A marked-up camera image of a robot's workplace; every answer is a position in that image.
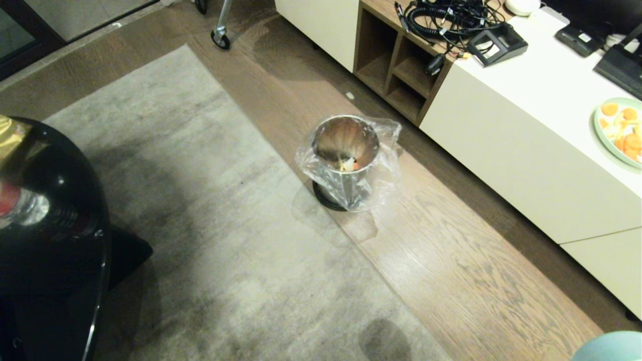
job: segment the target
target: gold object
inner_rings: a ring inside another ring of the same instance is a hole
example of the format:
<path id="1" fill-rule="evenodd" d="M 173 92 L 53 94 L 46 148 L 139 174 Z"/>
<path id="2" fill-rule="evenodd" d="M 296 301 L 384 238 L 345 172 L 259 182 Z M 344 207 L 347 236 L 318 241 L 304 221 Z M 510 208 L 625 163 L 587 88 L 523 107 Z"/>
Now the gold object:
<path id="1" fill-rule="evenodd" d="M 30 125 L 0 115 L 0 168 L 30 130 Z"/>

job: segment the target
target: stainless steel trash can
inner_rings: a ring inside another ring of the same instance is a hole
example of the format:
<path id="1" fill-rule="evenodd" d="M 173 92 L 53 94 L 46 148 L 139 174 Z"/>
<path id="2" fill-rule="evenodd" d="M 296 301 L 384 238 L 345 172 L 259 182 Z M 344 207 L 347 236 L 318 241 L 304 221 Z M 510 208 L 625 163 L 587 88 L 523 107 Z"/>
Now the stainless steel trash can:
<path id="1" fill-rule="evenodd" d="M 372 164 L 379 153 L 379 138 L 363 118 L 340 115 L 321 123 L 312 140 L 318 157 L 319 173 L 324 174 L 331 189 L 315 182 L 317 199 L 328 208 L 345 211 L 357 207 L 372 189 Z"/>

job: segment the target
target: red object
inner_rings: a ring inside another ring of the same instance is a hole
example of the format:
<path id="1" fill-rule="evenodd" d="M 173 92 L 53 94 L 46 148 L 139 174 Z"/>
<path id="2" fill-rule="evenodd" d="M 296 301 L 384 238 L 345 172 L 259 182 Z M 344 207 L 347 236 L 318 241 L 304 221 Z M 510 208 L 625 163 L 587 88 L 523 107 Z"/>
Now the red object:
<path id="1" fill-rule="evenodd" d="M 0 183 L 0 217 L 9 213 L 20 199 L 20 187 Z"/>

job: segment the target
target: trash can base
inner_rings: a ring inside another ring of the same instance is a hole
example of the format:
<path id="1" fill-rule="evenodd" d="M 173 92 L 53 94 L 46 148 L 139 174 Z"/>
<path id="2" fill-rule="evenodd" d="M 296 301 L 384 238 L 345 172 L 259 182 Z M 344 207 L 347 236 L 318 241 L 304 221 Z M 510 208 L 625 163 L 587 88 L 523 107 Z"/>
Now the trash can base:
<path id="1" fill-rule="evenodd" d="M 321 191 L 321 186 L 317 182 L 312 182 L 312 189 L 315 191 L 315 196 L 318 201 L 326 208 L 333 211 L 346 212 L 347 209 L 343 208 L 339 203 L 329 200 Z"/>

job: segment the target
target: food on plate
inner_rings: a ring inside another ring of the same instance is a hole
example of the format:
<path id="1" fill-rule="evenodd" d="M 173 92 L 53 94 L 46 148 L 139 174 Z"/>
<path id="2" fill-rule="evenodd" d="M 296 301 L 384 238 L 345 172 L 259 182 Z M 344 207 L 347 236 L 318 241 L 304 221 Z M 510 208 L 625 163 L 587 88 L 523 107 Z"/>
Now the food on plate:
<path id="1" fill-rule="evenodd" d="M 622 132 L 618 132 L 615 136 L 615 147 L 624 152 L 624 135 Z"/>
<path id="2" fill-rule="evenodd" d="M 615 139 L 615 135 L 618 133 L 618 130 L 612 125 L 607 125 L 606 128 L 602 129 L 602 132 L 608 140 L 612 141 Z"/>
<path id="3" fill-rule="evenodd" d="M 617 103 L 608 103 L 602 105 L 602 113 L 606 116 L 614 116 L 615 113 L 618 112 L 618 104 Z"/>
<path id="4" fill-rule="evenodd" d="M 622 114 L 624 114 L 624 119 L 626 120 L 636 120 L 638 118 L 638 111 L 633 108 L 624 109 Z"/>
<path id="5" fill-rule="evenodd" d="M 626 155 L 627 157 L 633 159 L 636 162 L 638 161 L 638 152 L 635 151 L 635 150 L 626 150 L 626 151 L 624 151 L 624 155 Z"/>
<path id="6" fill-rule="evenodd" d="M 619 113 L 619 114 L 618 114 L 618 116 L 616 116 L 616 117 L 615 117 L 615 119 L 613 120 L 613 126 L 614 126 L 614 127 L 620 127 L 620 125 L 621 125 L 622 123 L 624 123 L 625 121 L 626 121 L 626 120 L 624 119 L 624 113 L 623 113 L 623 112 L 621 112 L 621 113 Z"/>
<path id="7" fill-rule="evenodd" d="M 624 137 L 624 152 L 634 152 L 635 155 L 642 154 L 642 137 L 635 133 L 631 133 Z"/>

